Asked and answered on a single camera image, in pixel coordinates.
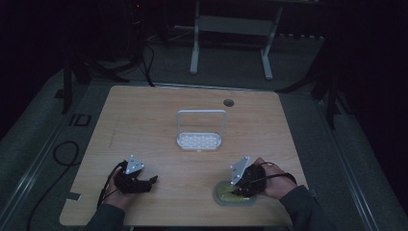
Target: table top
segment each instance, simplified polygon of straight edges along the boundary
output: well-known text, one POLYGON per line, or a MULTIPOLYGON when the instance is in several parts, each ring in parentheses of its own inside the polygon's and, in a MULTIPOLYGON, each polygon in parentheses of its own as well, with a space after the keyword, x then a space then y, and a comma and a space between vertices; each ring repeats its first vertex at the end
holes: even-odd
POLYGON ((213 190, 231 180, 230 166, 245 156, 274 162, 307 186, 279 96, 274 92, 187 88, 113 87, 71 188, 60 222, 85 225, 107 176, 129 156, 144 163, 138 179, 158 175, 152 191, 140 193, 125 225, 290 225, 278 200, 258 195, 250 206, 220 206, 213 190), (223 104, 234 101, 233 107, 223 104), (176 142, 179 110, 225 110, 222 144, 215 151, 184 151, 176 142))

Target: metal frame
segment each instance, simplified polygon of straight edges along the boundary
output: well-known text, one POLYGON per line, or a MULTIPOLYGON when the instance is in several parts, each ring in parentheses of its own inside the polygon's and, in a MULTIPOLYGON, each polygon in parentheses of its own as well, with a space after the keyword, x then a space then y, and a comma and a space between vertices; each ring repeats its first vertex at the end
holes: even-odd
POLYGON ((198 56, 199 56, 199 32, 211 31, 222 33, 234 33, 254 36, 267 36, 268 42, 264 49, 261 49, 261 59, 264 66, 265 78, 271 80, 273 78, 270 68, 268 54, 272 46, 273 39, 283 8, 279 8, 273 21, 230 18, 220 16, 200 15, 200 1, 195 1, 195 21, 194 21, 194 45, 192 48, 190 74, 198 72, 198 56))

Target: black cable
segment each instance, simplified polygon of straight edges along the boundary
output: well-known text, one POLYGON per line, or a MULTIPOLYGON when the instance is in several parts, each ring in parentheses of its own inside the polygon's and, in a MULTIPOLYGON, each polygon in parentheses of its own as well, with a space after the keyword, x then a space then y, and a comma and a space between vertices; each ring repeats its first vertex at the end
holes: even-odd
POLYGON ((27 226, 26 226, 27 231, 30 231, 30 230, 31 230, 31 227, 30 227, 30 226, 31 226, 31 221, 32 221, 32 219, 33 219, 34 213, 36 212, 36 210, 37 210, 39 204, 43 201, 43 199, 45 198, 45 196, 48 195, 48 193, 49 193, 49 192, 54 188, 54 186, 64 177, 64 175, 70 170, 71 167, 78 166, 78 165, 81 164, 81 162, 75 163, 76 160, 77 160, 77 158, 78 158, 78 155, 79 155, 79 146, 78 146, 78 144, 77 144, 75 141, 65 141, 65 142, 60 143, 59 145, 57 145, 57 146, 54 148, 54 150, 53 150, 54 160, 55 160, 59 165, 66 166, 66 169, 65 169, 64 172, 60 175, 60 177, 58 177, 58 179, 45 191, 45 193, 42 195, 42 197, 39 199, 39 201, 37 201, 37 204, 34 206, 33 210, 31 211, 31 213, 30 213, 30 215, 29 215, 29 218, 28 218, 28 220, 27 220, 27 226), (57 150, 58 150, 61 146, 65 145, 65 144, 69 144, 69 143, 70 143, 70 144, 73 144, 73 145, 75 146, 76 151, 75 151, 75 156, 74 156, 74 158, 72 159, 72 161, 71 161, 69 164, 66 164, 66 163, 61 162, 61 161, 58 159, 58 157, 57 157, 57 150))
POLYGON ((263 180, 268 180, 270 178, 274 178, 274 177, 278 177, 278 176, 289 176, 289 173, 269 175, 269 176, 266 176, 266 177, 262 177, 262 178, 253 180, 253 181, 251 181, 250 184, 253 184, 253 183, 256 183, 256 182, 259 182, 259 181, 263 181, 263 180))
POLYGON ((103 200, 105 200, 106 198, 108 198, 108 196, 112 195, 114 192, 116 192, 118 189, 115 189, 113 192, 105 195, 105 197, 103 197, 103 200))
POLYGON ((103 200, 104 200, 106 197, 108 197, 108 196, 105 196, 105 191, 106 191, 106 189, 108 189, 108 185, 109 185, 109 182, 111 181, 112 176, 114 176, 116 170, 117 170, 119 167, 122 167, 122 165, 123 165, 123 162, 117 164, 117 166, 114 167, 114 169, 112 170, 111 174, 109 174, 108 180, 106 181, 105 186, 104 186, 103 189, 101 190, 101 194, 99 194, 99 199, 98 199, 98 203, 96 204, 96 209, 99 208, 99 206, 102 204, 103 200))
POLYGON ((144 56, 141 55, 141 61, 143 62, 143 66, 144 66, 144 72, 143 72, 143 70, 141 70, 141 73, 143 73, 144 76, 146 77, 146 81, 147 81, 147 83, 149 83, 150 87, 156 87, 156 86, 153 84, 153 82, 152 82, 152 80, 151 80, 151 77, 150 77, 150 68, 152 67, 153 60, 154 60, 154 50, 153 50, 153 48, 151 48, 151 47, 150 47, 149 45, 147 45, 147 44, 145 44, 145 46, 146 46, 147 48, 149 48, 150 51, 152 52, 152 58, 151 58, 151 60, 150 60, 149 66, 147 66, 147 65, 146 65, 146 61, 144 60, 144 56))

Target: forearm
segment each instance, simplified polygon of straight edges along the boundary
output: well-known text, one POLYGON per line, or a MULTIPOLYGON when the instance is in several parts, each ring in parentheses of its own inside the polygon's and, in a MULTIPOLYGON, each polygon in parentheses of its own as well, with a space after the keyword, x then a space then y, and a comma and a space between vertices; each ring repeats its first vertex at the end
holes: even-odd
POLYGON ((102 204, 85 227, 85 231, 121 231, 125 212, 113 205, 102 204))
POLYGON ((293 222, 294 231, 337 230, 304 186, 299 186, 280 199, 293 222))

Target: dark background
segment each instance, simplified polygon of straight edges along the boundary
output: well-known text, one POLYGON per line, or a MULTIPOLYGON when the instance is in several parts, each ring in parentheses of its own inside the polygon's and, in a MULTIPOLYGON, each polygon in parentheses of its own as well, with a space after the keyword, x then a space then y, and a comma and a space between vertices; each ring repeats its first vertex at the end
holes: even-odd
MULTIPOLYGON (((193 25, 193 2, 168 0, 167 24, 193 25)), ((390 1, 265 2, 285 7, 278 33, 333 39, 335 52, 342 57, 340 88, 407 213, 406 5, 390 1)), ((108 35, 120 32, 107 33, 110 17, 101 13, 100 4, 93 0, 2 1, 0 138, 48 78, 61 70, 68 39, 81 41, 78 47, 97 58, 113 57, 115 40, 108 35)))

